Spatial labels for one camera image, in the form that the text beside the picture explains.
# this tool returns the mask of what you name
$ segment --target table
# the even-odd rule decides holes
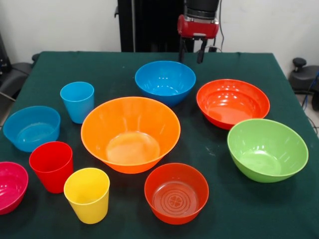
[[[61,114],[60,141],[74,150],[74,170],[97,167],[110,177],[107,216],[98,224],[81,223],[63,194],[50,194],[32,172],[29,153],[18,151],[0,133],[1,161],[14,161],[29,173],[24,200],[0,216],[0,238],[186,238],[186,239],[308,239],[319,237],[319,141],[272,54],[210,53],[202,64],[186,54],[185,64],[197,82],[184,102],[174,107],[181,124],[177,146],[158,165],[183,162],[197,168],[210,187],[208,203],[198,217],[182,226],[167,225],[151,212],[144,198],[150,171],[125,175],[90,155],[80,139],[81,125],[71,122],[59,96],[73,81],[95,86],[96,106],[117,97],[140,96],[134,82],[142,65],[176,60],[176,53],[44,52],[27,79],[12,112],[33,105],[53,107]],[[261,184],[246,178],[232,162],[228,131],[210,124],[197,107],[195,95],[204,83],[235,78],[252,83],[269,97],[268,119],[284,123],[305,140],[307,166],[279,183]]]

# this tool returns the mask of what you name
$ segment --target blue cup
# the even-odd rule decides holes
[[[94,87],[89,83],[70,83],[61,89],[60,96],[75,123],[83,123],[94,108]]]

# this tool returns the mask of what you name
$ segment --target cup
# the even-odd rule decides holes
[[[74,172],[64,185],[64,195],[81,222],[94,224],[108,212],[110,179],[97,168]]]
[[[47,191],[62,193],[73,173],[72,148],[58,141],[45,143],[32,152],[29,164]]]
[[[73,82],[64,86],[60,96],[75,123],[83,123],[94,108],[94,87],[87,82]]]

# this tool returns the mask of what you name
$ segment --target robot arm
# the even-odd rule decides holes
[[[184,59],[184,40],[191,38],[202,40],[197,63],[202,63],[208,39],[214,39],[218,33],[219,22],[216,19],[219,0],[185,0],[185,14],[180,15],[177,30],[180,35],[179,57]]]

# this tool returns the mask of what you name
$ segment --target yellow cup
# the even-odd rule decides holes
[[[94,224],[108,212],[110,179],[97,168],[74,172],[64,184],[64,195],[80,221]]]

